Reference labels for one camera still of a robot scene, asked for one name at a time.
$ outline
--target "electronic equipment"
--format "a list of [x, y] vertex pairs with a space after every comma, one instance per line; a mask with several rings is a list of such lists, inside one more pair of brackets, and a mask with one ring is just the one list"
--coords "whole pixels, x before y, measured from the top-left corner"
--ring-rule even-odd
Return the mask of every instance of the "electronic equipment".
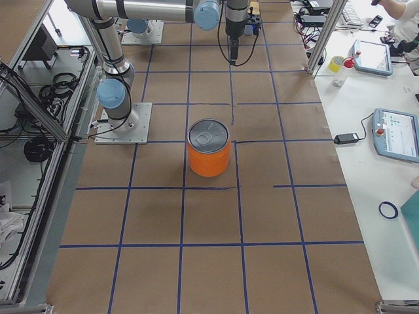
[[323, 27], [326, 22], [324, 15], [303, 15], [301, 16], [301, 24], [304, 27]]
[[418, 130], [418, 117], [414, 114], [383, 108], [374, 111], [374, 147], [379, 155], [419, 162]]
[[346, 2], [340, 22], [348, 28], [359, 28], [364, 25], [350, 1]]
[[379, 23], [382, 21], [382, 16], [376, 15], [369, 23], [368, 26], [376, 28]]
[[393, 35], [387, 35], [380, 37], [380, 40], [383, 44], [395, 44], [395, 38]]
[[329, 12], [332, 7], [332, 0], [303, 0], [303, 5], [310, 15], [322, 15]]
[[56, 51], [57, 44], [45, 25], [41, 24], [27, 52], [24, 54], [23, 61], [49, 61], [54, 57]]
[[358, 71], [386, 76], [393, 74], [388, 45], [357, 40], [352, 46], [351, 54], [355, 55], [357, 51], [361, 52], [354, 60]]

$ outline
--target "blue ring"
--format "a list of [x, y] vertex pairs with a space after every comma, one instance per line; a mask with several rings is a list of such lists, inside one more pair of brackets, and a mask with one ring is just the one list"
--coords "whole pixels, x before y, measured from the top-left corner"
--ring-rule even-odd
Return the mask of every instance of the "blue ring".
[[[383, 206], [383, 205], [389, 205], [394, 210], [394, 216], [386, 216], [381, 210], [381, 206]], [[381, 202], [381, 204], [378, 206], [378, 211], [386, 219], [395, 219], [395, 218], [397, 218], [397, 216], [399, 216], [399, 210], [397, 209], [397, 207], [393, 203], [391, 203], [389, 201]]]

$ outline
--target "orange can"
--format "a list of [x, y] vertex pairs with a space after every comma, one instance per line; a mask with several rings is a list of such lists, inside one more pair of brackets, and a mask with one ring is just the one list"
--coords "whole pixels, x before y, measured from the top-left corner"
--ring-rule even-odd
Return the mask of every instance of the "orange can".
[[195, 122], [188, 132], [188, 163], [203, 177], [222, 174], [230, 162], [230, 134], [227, 127], [213, 119]]

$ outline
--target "roll of tape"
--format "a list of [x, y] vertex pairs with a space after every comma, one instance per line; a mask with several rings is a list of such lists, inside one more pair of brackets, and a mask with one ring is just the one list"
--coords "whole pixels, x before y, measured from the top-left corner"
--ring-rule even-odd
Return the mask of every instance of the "roll of tape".
[[342, 66], [342, 61], [344, 60], [344, 57], [341, 56], [335, 56], [330, 60], [329, 62], [329, 70], [338, 73], [340, 67]]

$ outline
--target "pull tab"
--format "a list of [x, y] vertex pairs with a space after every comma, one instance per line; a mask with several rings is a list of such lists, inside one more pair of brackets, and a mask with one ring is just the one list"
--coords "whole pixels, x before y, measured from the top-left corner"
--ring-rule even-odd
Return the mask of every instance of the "pull tab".
[[196, 137], [196, 141], [203, 147], [207, 146], [212, 141], [212, 135], [208, 132], [202, 132]]

